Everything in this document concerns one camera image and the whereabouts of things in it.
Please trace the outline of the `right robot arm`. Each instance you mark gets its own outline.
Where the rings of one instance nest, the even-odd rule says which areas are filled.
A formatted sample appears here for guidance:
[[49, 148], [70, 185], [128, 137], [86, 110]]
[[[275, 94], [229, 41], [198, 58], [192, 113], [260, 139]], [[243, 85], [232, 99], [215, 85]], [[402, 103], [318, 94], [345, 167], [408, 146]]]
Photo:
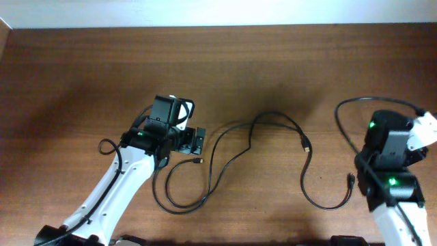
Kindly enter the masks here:
[[425, 198], [409, 166], [436, 142], [436, 118], [412, 119], [395, 111], [373, 113], [363, 149], [355, 157], [358, 186], [385, 245], [430, 245]]

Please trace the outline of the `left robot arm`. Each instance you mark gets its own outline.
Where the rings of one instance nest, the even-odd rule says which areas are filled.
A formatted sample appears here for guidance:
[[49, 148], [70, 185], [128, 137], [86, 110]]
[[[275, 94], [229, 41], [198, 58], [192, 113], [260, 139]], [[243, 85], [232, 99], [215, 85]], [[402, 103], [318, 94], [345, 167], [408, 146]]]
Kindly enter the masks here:
[[168, 165], [170, 154], [201, 154], [205, 131], [188, 127], [195, 103], [156, 96], [122, 134], [108, 143], [114, 159], [88, 198], [60, 227], [44, 226], [34, 245], [109, 245], [129, 203], [152, 174]]

